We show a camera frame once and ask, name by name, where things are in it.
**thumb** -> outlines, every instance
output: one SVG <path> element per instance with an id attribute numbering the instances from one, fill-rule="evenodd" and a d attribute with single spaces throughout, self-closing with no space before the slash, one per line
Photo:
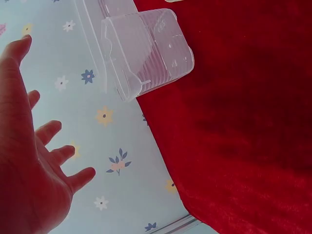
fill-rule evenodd
<path id="1" fill-rule="evenodd" d="M 20 63 L 31 42 L 30 36 L 24 36 L 8 44 L 0 57 L 0 137 L 34 138 L 29 135 L 34 132 L 32 115 L 20 74 Z"/>

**human hand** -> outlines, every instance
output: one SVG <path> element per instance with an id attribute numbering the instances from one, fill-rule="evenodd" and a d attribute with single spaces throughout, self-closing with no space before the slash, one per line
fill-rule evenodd
<path id="1" fill-rule="evenodd" d="M 27 95 L 20 63 L 32 39 L 10 43 L 0 58 L 0 233 L 45 234 L 68 214 L 73 195 L 94 176 L 87 168 L 67 177 L 60 168 L 73 146 L 49 152 L 45 145 L 61 130 L 50 121 L 34 131 L 31 109 L 38 91 Z"/>

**light blue surface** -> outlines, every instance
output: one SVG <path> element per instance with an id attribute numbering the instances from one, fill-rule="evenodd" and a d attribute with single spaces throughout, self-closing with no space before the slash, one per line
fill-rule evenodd
<path id="1" fill-rule="evenodd" d="M 206 224 L 200 223 L 183 234 L 217 234 L 217 232 Z"/>
<path id="2" fill-rule="evenodd" d="M 75 26 L 66 32 L 63 25 L 71 20 Z M 104 93 L 73 1 L 1 0 L 0 25 L 5 23 L 0 51 L 21 38 L 23 26 L 33 24 L 33 44 L 21 73 L 27 90 L 41 93 L 33 110 L 35 127 L 51 119 L 60 120 L 63 129 L 48 148 L 72 141 L 80 146 L 81 156 L 64 164 L 66 174 L 88 166 L 97 172 L 92 182 L 75 195 L 68 217 L 52 233 L 139 234 L 145 233 L 148 223 L 156 222 L 161 228 L 185 216 L 187 211 L 178 194 L 174 189 L 173 193 L 166 190 L 171 179 L 137 101 L 122 102 L 113 82 Z M 82 80 L 85 70 L 93 70 L 93 83 Z M 55 82 L 63 76 L 68 83 L 59 91 Z M 104 106 L 113 111 L 113 122 L 106 127 L 96 119 Z M 109 157 L 121 160 L 120 148 L 122 155 L 127 152 L 124 161 L 131 164 L 120 170 L 120 176 L 116 171 L 106 173 L 113 164 Z M 107 209 L 100 210 L 94 202 L 102 196 L 109 203 Z"/>

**yellow flower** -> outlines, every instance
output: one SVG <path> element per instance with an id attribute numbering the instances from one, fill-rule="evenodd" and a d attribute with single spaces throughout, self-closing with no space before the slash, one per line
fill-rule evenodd
<path id="1" fill-rule="evenodd" d="M 172 194 L 175 194 L 177 192 L 176 185 L 172 180 L 167 180 L 166 189 Z"/>
<path id="2" fill-rule="evenodd" d="M 23 30 L 21 31 L 22 35 L 25 36 L 27 34 L 31 34 L 31 30 L 33 28 L 33 24 L 32 23 L 28 23 L 23 27 Z"/>
<path id="3" fill-rule="evenodd" d="M 98 110 L 97 111 L 97 116 L 96 119 L 98 120 L 98 123 L 104 124 L 106 127 L 108 123 L 113 122 L 113 111 L 112 110 L 107 110 L 107 107 L 104 106 L 103 110 Z"/>
<path id="4" fill-rule="evenodd" d="M 80 157 L 80 153 L 79 153 L 80 145 L 76 145 L 74 141 L 72 141 L 70 144 L 74 146 L 75 148 L 75 154 L 73 155 L 72 159 Z"/>

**red fabric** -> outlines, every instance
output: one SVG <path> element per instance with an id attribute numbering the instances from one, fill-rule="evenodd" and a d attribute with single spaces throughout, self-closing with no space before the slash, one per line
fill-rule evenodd
<path id="1" fill-rule="evenodd" d="M 312 5 L 171 8 L 195 69 L 138 98 L 189 212 L 221 234 L 312 233 Z"/>

